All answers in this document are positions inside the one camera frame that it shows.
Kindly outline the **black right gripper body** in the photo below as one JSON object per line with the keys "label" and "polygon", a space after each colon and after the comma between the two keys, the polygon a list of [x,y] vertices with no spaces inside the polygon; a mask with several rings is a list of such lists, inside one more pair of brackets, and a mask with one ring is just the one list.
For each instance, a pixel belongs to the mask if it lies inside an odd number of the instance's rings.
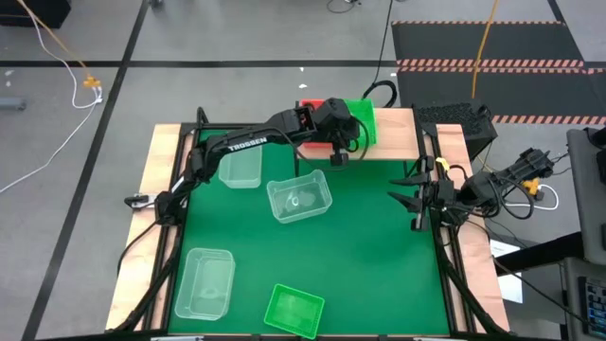
{"label": "black right gripper body", "polygon": [[415,218],[411,223],[413,231],[423,231],[429,228],[429,223],[425,219],[428,212],[436,214],[435,220],[439,225],[457,224],[457,219],[453,214],[455,183],[448,174],[451,168],[452,166],[443,157],[422,156],[416,161],[413,169],[417,172],[416,174],[428,173],[429,183],[418,186],[419,190],[414,195],[423,201],[423,210],[421,213],[414,213]]}

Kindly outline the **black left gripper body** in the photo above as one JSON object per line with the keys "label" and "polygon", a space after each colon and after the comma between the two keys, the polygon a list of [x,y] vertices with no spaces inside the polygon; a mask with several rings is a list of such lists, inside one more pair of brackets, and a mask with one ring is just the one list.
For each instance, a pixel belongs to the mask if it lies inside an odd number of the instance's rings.
{"label": "black left gripper body", "polygon": [[332,166],[345,166],[348,163],[348,153],[359,148],[357,139],[360,136],[359,122],[354,117],[343,99],[326,99],[313,111],[313,124],[316,133],[313,141],[330,143]]}

